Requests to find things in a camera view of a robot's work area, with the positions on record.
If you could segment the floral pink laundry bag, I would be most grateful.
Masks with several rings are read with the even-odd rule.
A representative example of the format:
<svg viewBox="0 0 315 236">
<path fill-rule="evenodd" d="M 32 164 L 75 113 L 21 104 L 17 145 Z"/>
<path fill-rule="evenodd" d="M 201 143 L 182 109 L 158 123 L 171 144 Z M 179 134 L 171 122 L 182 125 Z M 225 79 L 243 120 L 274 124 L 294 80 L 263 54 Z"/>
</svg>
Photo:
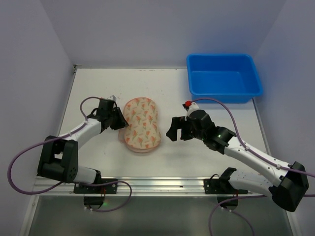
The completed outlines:
<svg viewBox="0 0 315 236">
<path fill-rule="evenodd" d="M 119 140 L 137 153 L 148 153 L 161 144 L 156 103 L 147 97 L 138 97 L 126 103 L 123 116 L 128 127 L 119 131 Z"/>
</svg>

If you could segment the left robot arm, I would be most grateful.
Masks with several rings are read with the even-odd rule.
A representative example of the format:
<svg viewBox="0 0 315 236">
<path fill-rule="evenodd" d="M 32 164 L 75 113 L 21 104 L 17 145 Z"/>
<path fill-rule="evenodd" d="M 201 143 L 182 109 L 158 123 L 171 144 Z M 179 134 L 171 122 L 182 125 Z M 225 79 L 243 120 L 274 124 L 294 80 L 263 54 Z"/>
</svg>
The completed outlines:
<svg viewBox="0 0 315 236">
<path fill-rule="evenodd" d="M 100 172 L 79 166 L 79 149 L 106 129 L 123 129 L 128 127 L 128 122 L 114 99 L 99 98 L 98 107 L 83 116 L 84 121 L 68 133 L 45 139 L 38 176 L 64 183 L 97 184 Z"/>
</svg>

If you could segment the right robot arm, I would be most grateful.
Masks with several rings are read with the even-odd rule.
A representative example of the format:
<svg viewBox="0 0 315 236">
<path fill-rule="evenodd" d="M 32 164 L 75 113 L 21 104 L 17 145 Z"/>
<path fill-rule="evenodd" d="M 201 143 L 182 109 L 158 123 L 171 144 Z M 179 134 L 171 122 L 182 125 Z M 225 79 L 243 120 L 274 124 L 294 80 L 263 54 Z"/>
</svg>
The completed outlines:
<svg viewBox="0 0 315 236">
<path fill-rule="evenodd" d="M 178 130 L 181 131 L 181 140 L 201 140 L 210 150 L 234 158 L 255 170 L 252 174 L 231 169 L 226 181 L 234 189 L 265 195 L 282 209 L 294 212 L 309 188 L 306 169 L 301 163 L 289 164 L 259 151 L 240 139 L 235 132 L 216 126 L 204 110 L 173 117 L 167 137 L 176 141 Z"/>
</svg>

